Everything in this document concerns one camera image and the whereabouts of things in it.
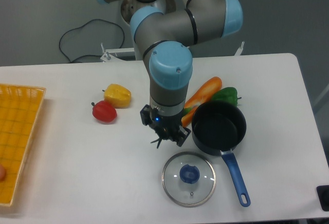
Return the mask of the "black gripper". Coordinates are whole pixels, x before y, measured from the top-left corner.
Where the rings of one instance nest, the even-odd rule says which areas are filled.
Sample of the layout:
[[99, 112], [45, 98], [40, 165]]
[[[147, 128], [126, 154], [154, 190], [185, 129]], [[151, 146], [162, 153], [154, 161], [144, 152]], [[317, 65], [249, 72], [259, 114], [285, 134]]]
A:
[[183, 111], [173, 116], [163, 116], [157, 111], [151, 112], [151, 128], [158, 135], [155, 142], [166, 140], [167, 138], [176, 138], [177, 146], [182, 146], [191, 133], [191, 130], [181, 126]]

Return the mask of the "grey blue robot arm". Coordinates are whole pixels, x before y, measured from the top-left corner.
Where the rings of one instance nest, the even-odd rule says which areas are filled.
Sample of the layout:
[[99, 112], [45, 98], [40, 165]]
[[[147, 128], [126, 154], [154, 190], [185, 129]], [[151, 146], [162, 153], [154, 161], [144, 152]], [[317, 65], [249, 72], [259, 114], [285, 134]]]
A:
[[158, 135], [158, 143], [181, 146], [190, 134], [181, 121], [193, 70], [189, 47], [239, 31], [242, 6], [239, 0], [183, 0], [183, 10], [166, 13], [154, 6], [158, 0], [136, 1], [143, 7], [133, 13], [130, 30], [136, 57], [150, 78], [150, 102], [141, 120]]

